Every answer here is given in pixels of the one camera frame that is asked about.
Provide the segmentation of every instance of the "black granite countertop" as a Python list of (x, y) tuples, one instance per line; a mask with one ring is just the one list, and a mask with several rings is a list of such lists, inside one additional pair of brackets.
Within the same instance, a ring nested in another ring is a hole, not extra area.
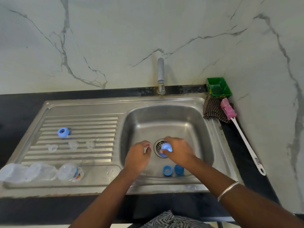
[[(157, 95), (156, 90), (155, 87), (146, 87), (0, 95), (0, 167), (10, 158), (44, 101), (154, 96)], [(166, 86), (166, 95), (202, 92), (206, 92), (205, 85)], [(235, 126), (232, 123), (221, 125), (245, 185), (279, 203), (267, 177), (258, 172)], [(2, 198), (0, 224), (70, 224), (96, 197)], [(125, 196), (114, 223), (145, 223), (167, 210), (202, 221), (232, 221), (229, 213), (210, 193), (168, 193)]]

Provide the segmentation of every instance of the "forearm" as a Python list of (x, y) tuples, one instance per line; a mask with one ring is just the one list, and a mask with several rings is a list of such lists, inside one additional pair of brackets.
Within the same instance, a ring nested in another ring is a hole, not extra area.
[[(235, 182), (194, 156), (190, 157), (185, 168), (215, 197)], [(228, 191), (220, 203), (242, 227), (303, 227), (302, 221), (291, 213), (243, 185), (236, 185)]]
[(123, 169), (70, 227), (110, 227), (124, 196), (137, 176), (137, 173)]

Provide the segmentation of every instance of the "drain strainer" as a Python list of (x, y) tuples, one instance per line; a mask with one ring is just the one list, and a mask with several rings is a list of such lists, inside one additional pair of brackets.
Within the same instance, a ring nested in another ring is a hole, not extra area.
[(161, 145), (164, 144), (164, 143), (166, 143), (166, 142), (164, 141), (163, 138), (158, 139), (158, 140), (154, 143), (154, 153), (155, 153), (158, 157), (160, 157), (160, 158), (167, 158), (167, 156), (166, 156), (166, 157), (163, 157), (163, 156), (161, 156), (161, 154), (159, 153), (159, 151), (160, 151), (161, 148), (162, 148)]

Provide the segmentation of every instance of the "green plastic tray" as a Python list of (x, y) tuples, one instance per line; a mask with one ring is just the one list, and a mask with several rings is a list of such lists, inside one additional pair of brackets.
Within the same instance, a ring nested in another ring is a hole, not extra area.
[(223, 77), (207, 78), (208, 92), (218, 98), (229, 98), (232, 93)]

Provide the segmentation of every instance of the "white brush handle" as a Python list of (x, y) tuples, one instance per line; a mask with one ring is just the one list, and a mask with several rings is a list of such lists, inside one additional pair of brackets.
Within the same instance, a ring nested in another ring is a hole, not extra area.
[(245, 142), (245, 145), (247, 146), (247, 149), (253, 159), (253, 162), (255, 163), (257, 169), (259, 170), (260, 174), (263, 176), (266, 176), (266, 171), (264, 170), (264, 167), (262, 166), (260, 160), (257, 158), (257, 156), (255, 155), (253, 149), (251, 148), (251, 146), (249, 145), (249, 142), (247, 141), (247, 139), (245, 138), (245, 135), (243, 134), (243, 132), (241, 131), (241, 128), (239, 127), (239, 124), (237, 123), (235, 118), (231, 118), (231, 120), (233, 121), (233, 123), (235, 124), (236, 128), (238, 129), (239, 133), (241, 134), (241, 137), (243, 138), (243, 141)]

